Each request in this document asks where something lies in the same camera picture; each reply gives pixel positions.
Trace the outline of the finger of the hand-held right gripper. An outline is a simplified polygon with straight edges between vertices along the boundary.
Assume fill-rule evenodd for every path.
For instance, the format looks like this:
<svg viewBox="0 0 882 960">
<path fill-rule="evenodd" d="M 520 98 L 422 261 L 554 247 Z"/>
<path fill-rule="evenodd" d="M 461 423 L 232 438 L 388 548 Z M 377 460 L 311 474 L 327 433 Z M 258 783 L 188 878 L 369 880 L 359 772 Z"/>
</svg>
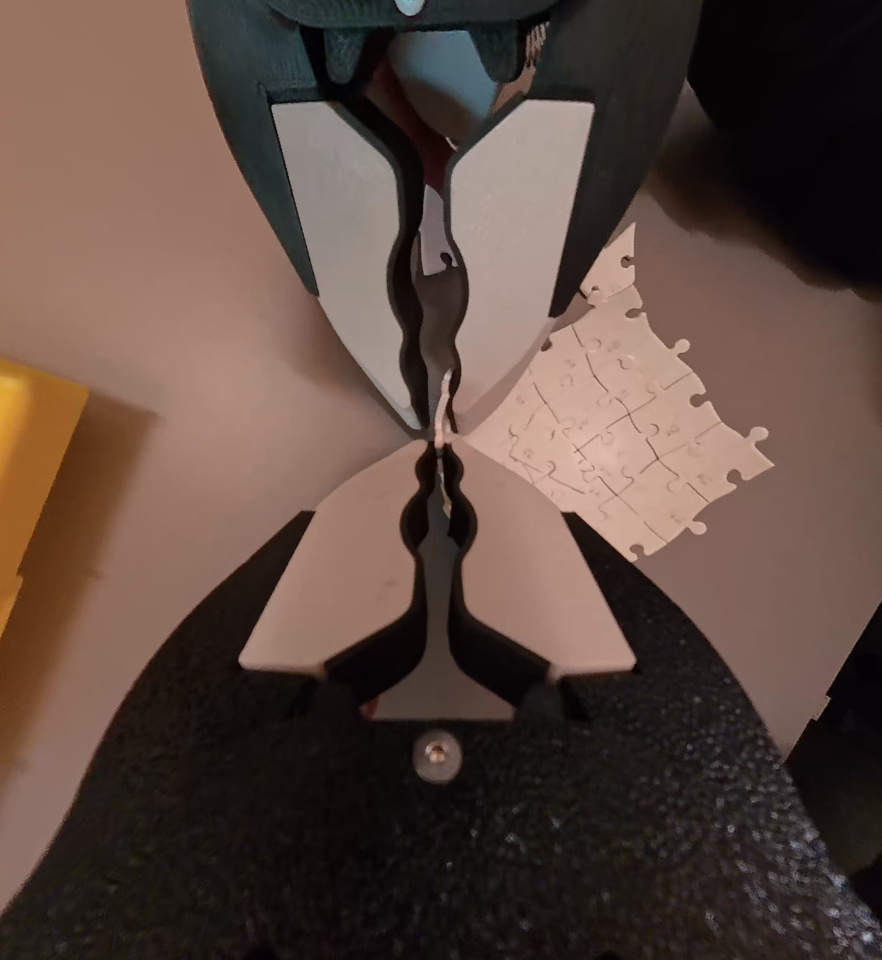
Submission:
<svg viewBox="0 0 882 960">
<path fill-rule="evenodd" d="M 548 337 L 594 115 L 591 102 L 513 98 L 447 176 L 447 234 L 467 284 L 453 341 L 461 434 L 494 412 Z"/>
<path fill-rule="evenodd" d="M 387 146 L 343 105 L 277 102 L 271 114 L 317 300 L 339 340 L 401 420 L 423 430 L 403 180 Z M 415 346 L 413 357 L 406 347 Z"/>
</svg>

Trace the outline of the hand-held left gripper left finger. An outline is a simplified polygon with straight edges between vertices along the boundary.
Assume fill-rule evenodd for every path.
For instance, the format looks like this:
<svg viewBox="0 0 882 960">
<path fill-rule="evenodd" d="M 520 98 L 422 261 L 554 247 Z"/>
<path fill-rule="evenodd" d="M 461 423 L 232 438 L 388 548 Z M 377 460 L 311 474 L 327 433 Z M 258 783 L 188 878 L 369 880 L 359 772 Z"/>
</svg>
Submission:
<svg viewBox="0 0 882 960">
<path fill-rule="evenodd" d="M 239 665 L 338 683 L 361 704 L 408 676 L 427 644 L 418 547 L 434 486 L 435 450 L 414 440 L 330 493 L 307 522 Z"/>
</svg>

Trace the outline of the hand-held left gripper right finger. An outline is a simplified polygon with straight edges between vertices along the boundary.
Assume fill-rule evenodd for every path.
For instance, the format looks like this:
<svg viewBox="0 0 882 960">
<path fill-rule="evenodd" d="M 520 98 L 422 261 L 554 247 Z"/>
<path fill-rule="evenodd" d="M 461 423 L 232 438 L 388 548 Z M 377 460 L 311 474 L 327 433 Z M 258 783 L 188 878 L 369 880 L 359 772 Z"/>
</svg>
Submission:
<svg viewBox="0 0 882 960">
<path fill-rule="evenodd" d="M 636 655 L 561 510 L 466 442 L 445 446 L 457 544 L 450 652 L 511 707 L 571 678 L 627 674 Z"/>
</svg>

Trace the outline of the partly built white puzzle ball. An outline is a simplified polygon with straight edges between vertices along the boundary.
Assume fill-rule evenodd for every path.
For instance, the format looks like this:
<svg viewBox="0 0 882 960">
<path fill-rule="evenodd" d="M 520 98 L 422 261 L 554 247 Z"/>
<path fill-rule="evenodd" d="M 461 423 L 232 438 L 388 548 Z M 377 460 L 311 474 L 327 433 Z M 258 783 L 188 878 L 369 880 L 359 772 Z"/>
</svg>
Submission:
<svg viewBox="0 0 882 960">
<path fill-rule="evenodd" d="M 466 436 L 629 561 L 706 531 L 711 503 L 772 469 L 761 426 L 723 422 L 681 339 L 652 330 L 634 288 L 552 333 Z"/>
</svg>

